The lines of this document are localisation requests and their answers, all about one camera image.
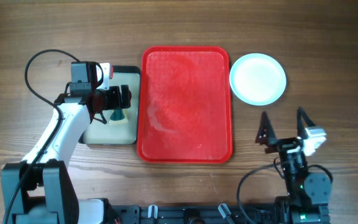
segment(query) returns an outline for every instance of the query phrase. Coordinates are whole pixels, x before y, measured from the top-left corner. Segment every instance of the small object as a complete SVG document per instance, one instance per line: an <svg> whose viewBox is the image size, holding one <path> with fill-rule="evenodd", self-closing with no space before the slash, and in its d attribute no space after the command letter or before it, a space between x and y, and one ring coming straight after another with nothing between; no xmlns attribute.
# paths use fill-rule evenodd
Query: small object
<svg viewBox="0 0 358 224"><path fill-rule="evenodd" d="M113 110L110 116L111 125L125 124L128 122L128 117L125 109Z"/></svg>
<svg viewBox="0 0 358 224"><path fill-rule="evenodd" d="M268 105L283 94L287 78L283 67L265 54L247 54L230 70L230 86L240 100L255 106Z"/></svg>
<svg viewBox="0 0 358 224"><path fill-rule="evenodd" d="M218 206L219 213L227 221L228 224L234 224L233 219L231 218L231 212L229 207L225 203L222 203Z"/></svg>

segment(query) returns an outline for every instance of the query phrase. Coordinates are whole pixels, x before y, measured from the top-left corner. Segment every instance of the white plate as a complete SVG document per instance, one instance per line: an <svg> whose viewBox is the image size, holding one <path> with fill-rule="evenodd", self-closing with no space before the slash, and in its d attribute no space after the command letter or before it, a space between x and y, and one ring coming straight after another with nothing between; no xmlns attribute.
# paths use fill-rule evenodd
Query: white plate
<svg viewBox="0 0 358 224"><path fill-rule="evenodd" d="M265 54L247 54L230 70L230 86L240 100L256 106L279 99L287 85L283 67Z"/></svg>

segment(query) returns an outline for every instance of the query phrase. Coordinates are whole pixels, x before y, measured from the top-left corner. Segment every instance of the wood grain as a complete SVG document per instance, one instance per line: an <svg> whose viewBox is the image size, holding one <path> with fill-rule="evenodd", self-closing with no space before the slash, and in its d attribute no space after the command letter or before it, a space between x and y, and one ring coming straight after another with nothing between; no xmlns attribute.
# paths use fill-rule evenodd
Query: wood grain
<svg viewBox="0 0 358 224"><path fill-rule="evenodd" d="M38 141L52 109L24 85L25 64L44 49L81 60L140 67L152 45L218 45L231 61L251 52L276 58L287 73L285 94L264 107L232 97L234 154L221 165L147 164L135 146L77 145L68 169L79 198L113 204L235 203L242 175L267 164L254 144L260 113L280 138L294 136L303 106L324 126L328 142L310 158L334 174L333 223L358 223L358 1L0 1L0 173ZM30 82L53 100L70 79L71 60L49 54ZM271 202L283 181L266 170L251 177L242 198ZM0 222L4 205L0 184Z"/></svg>

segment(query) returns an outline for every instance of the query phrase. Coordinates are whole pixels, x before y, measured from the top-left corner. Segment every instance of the red tray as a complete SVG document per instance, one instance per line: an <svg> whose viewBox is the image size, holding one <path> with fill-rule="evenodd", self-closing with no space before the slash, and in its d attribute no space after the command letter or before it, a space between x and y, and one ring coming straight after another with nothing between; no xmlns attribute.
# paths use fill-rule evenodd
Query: red tray
<svg viewBox="0 0 358 224"><path fill-rule="evenodd" d="M160 46L144 52L137 152L147 162L222 163L231 157L226 51Z"/></svg>

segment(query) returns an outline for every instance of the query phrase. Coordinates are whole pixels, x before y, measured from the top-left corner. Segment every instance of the black cable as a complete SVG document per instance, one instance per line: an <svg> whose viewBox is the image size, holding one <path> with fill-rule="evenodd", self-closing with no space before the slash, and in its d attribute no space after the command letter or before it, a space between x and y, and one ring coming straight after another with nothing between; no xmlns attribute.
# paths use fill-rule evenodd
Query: black cable
<svg viewBox="0 0 358 224"><path fill-rule="evenodd" d="M24 181L26 178L28 178L30 171L32 169L32 167L37 163L37 161L43 156L44 151L46 150L46 148L48 147L48 145L50 144L50 141L53 139L53 137L55 136L56 132L59 130L60 125L62 124L62 111L60 111L60 109L54 105L51 101L45 99L44 97L42 97L41 95L39 95L37 92L35 92L31 86L30 83L28 81L27 78L27 72L29 71L29 67L31 62L38 57L41 54L47 53L47 52L58 52L58 53L62 53L65 54L69 57L71 57L72 59L76 60L77 62L80 62L80 60L78 60L76 57L72 56L71 54L64 52L62 50L57 50L57 49L48 49L48 50L43 50L41 52L36 53L30 60L29 62L27 62L27 65L25 66L25 70L24 70L24 81L25 81L25 85L27 85L28 89L38 98L40 98L42 101L48 103L50 106L52 106L53 108L55 108L58 112L58 121L57 124L55 126L55 128L53 129L52 133L50 134L50 136L48 137L48 139L45 141L45 144L42 146L42 148L40 149L39 153L37 154L37 156L34 158L34 160L31 162L31 164L28 166L27 170L24 172L24 174L22 175L22 177L20 178L19 182L17 183L16 187L15 187L15 191L12 194L11 199L9 200L9 203L6 207L5 210L5 215L4 215L4 220L2 221L3 224L7 224L8 220L9 220L9 215L11 213L11 209L13 206L13 203L16 199L16 195L19 192L19 190L23 187Z"/></svg>
<svg viewBox="0 0 358 224"><path fill-rule="evenodd" d="M68 90L68 87L70 86L70 84L71 84L71 82L68 82L68 83L66 84L65 94L67 94L67 90Z"/></svg>
<svg viewBox="0 0 358 224"><path fill-rule="evenodd" d="M103 69L102 66L100 66L100 64L98 62L96 62L96 65L100 68L100 70L102 71L102 78L98 81L98 86L102 85L103 83L103 78L104 78L104 73L103 73Z"/></svg>
<svg viewBox="0 0 358 224"><path fill-rule="evenodd" d="M280 175L280 177L282 179L284 179L284 174L282 172L279 171L278 167L277 167L277 164L276 164L276 159L278 159L278 157L276 157L274 160L273 160L273 164L274 164L274 169L276 169L277 173Z"/></svg>
<svg viewBox="0 0 358 224"><path fill-rule="evenodd" d="M327 174L327 176L328 176L329 180L331 181L331 183L334 181L334 177L333 177L332 173L330 171L328 171L327 168L325 168L325 167L323 167L321 165L315 164L315 165L308 166L308 169L313 168L313 167L319 168L322 171L324 171Z"/></svg>
<svg viewBox="0 0 358 224"><path fill-rule="evenodd" d="M248 178L250 175L257 173L260 170L264 170L264 169L269 169L271 167L274 167L274 164L269 164L266 166L262 166L259 167L258 169L254 169L250 172L248 172L245 176L243 176L240 180L239 186L237 188L237 204L239 206L240 212L242 213L242 215L247 219L247 221L251 224L256 224L256 222L254 222L253 220L251 220L251 218L247 215L246 211L243 209L242 207L242 203L241 203L241 199L240 199L240 190L241 190L241 185L242 183L246 180L246 178Z"/></svg>

